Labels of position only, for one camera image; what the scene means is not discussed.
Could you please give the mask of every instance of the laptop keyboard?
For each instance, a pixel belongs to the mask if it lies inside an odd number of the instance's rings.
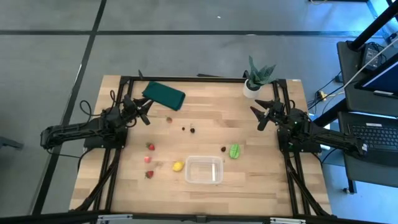
[[[398,152],[398,127],[349,124],[351,133],[360,137],[370,149]]]

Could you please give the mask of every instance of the strawberry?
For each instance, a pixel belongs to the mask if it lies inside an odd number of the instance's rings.
[[[155,150],[155,146],[152,143],[147,143],[147,148],[151,151]]]
[[[145,177],[151,179],[154,176],[154,171],[150,170],[145,173]]]
[[[144,161],[145,161],[146,163],[150,163],[151,160],[152,160],[152,158],[149,157],[149,156],[144,157]]]

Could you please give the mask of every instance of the laptop screen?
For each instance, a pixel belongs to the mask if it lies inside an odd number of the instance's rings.
[[[398,93],[398,62],[393,63],[390,67],[363,84],[362,87],[388,93]]]

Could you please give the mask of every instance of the green vegetable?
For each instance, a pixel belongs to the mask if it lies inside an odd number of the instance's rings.
[[[241,153],[241,149],[238,144],[233,144],[229,149],[229,156],[231,159],[237,159]]]

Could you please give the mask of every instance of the wooden tabletop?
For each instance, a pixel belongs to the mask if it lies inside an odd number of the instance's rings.
[[[120,76],[105,75],[95,113],[111,106],[109,91],[117,92]],[[183,91],[185,101],[179,111],[154,103],[149,111],[151,124],[138,119],[129,130],[122,150],[111,210],[126,213],[170,213],[208,215],[292,215],[285,164],[277,143],[276,127],[269,123],[257,131],[250,106],[262,109],[242,94],[242,83],[161,82]],[[296,107],[307,110],[300,80],[288,80],[288,91]],[[133,98],[142,98],[148,82],[136,81]],[[261,100],[273,100],[272,85],[265,85]],[[190,127],[195,128],[192,134]],[[146,148],[155,144],[155,151]],[[228,149],[239,144],[241,155],[230,159]],[[70,208],[79,206],[93,190],[100,175],[104,149],[89,152],[82,160]],[[152,162],[146,164],[145,156]],[[188,156],[218,156],[223,160],[222,183],[189,184],[184,170],[172,170],[175,161]],[[319,161],[301,153],[305,182],[320,205],[330,211],[325,181]],[[145,172],[154,176],[145,179]],[[101,201],[104,207],[107,186]],[[296,186],[299,211],[301,195]]]

